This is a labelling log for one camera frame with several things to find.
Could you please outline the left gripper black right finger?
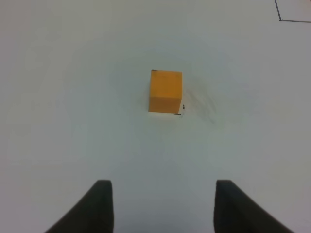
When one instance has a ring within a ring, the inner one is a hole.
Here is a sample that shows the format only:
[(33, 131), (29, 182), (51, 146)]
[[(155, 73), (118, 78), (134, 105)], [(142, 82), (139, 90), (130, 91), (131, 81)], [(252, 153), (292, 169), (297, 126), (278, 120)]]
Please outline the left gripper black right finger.
[(216, 182), (213, 226), (216, 233), (291, 233), (231, 180)]

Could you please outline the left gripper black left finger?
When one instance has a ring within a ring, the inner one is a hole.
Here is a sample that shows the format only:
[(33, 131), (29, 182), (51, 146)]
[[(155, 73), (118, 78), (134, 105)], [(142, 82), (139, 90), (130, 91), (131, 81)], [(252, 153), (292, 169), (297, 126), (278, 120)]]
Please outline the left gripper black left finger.
[(48, 233), (112, 233), (113, 188), (110, 180), (98, 180)]

